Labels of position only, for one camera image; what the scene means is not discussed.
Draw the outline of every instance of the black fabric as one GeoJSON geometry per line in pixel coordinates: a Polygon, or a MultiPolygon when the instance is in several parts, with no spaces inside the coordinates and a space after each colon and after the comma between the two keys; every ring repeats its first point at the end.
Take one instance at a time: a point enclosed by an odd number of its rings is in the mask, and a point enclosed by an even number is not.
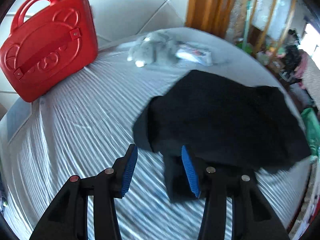
{"type": "Polygon", "coordinates": [[[181,147],[208,162],[269,172],[310,155],[307,140],[275,87],[246,87],[192,70],[152,98],[133,126],[135,144],[164,156],[170,200],[189,198],[181,147]]]}
{"type": "Polygon", "coordinates": [[[285,69],[290,73],[300,64],[301,55],[296,45],[287,46],[285,52],[286,54],[281,61],[284,63],[285,69]]]}

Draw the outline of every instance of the window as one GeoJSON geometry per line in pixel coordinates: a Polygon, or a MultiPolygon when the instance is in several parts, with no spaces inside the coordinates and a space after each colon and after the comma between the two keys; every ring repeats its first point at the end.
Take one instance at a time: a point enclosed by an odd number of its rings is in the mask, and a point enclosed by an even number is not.
{"type": "Polygon", "coordinates": [[[307,52],[320,69],[320,34],[310,23],[306,25],[305,33],[298,48],[307,52]]]}

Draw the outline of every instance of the stuffed animal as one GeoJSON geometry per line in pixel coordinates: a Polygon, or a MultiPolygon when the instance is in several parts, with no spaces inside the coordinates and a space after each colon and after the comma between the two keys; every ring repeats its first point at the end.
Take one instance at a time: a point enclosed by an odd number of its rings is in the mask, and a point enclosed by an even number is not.
{"type": "Polygon", "coordinates": [[[179,43],[164,30],[143,35],[137,44],[130,48],[127,60],[134,61],[137,67],[155,63],[157,65],[173,65],[178,62],[175,56],[179,43]]]}

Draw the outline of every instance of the white bed sheet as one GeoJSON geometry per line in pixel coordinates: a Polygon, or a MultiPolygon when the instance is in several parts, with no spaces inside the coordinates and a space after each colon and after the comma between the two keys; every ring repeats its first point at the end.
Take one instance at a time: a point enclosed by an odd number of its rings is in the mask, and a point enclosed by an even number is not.
{"type": "MultiPolygon", "coordinates": [[[[4,217],[21,240],[32,229],[73,174],[89,177],[124,155],[132,124],[149,99],[163,95],[191,69],[228,77],[247,86],[279,87],[303,127],[300,115],[278,81],[257,61],[215,36],[189,28],[169,29],[182,41],[206,44],[219,64],[204,67],[181,61],[177,66],[137,68],[127,62],[136,37],[110,44],[96,61],[52,88],[32,105],[33,113],[7,142],[5,116],[0,122],[1,174],[8,190],[4,217]]],[[[259,187],[287,227],[300,204],[310,163],[290,171],[257,173],[259,187]]],[[[232,204],[227,205],[225,239],[231,239],[232,204]]],[[[204,200],[170,204],[161,154],[139,150],[129,192],[116,200],[123,239],[197,239],[204,200]]],[[[92,199],[88,203],[88,236],[94,239],[92,199]]]]}

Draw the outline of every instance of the red handbag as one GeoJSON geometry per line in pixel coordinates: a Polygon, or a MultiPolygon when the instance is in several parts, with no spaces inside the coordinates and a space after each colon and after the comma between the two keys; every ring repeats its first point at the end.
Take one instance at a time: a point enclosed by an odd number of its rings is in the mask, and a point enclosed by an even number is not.
{"type": "Polygon", "coordinates": [[[88,0],[48,0],[48,7],[23,22],[36,1],[21,5],[0,49],[4,75],[27,102],[93,62],[98,54],[88,0]]]}

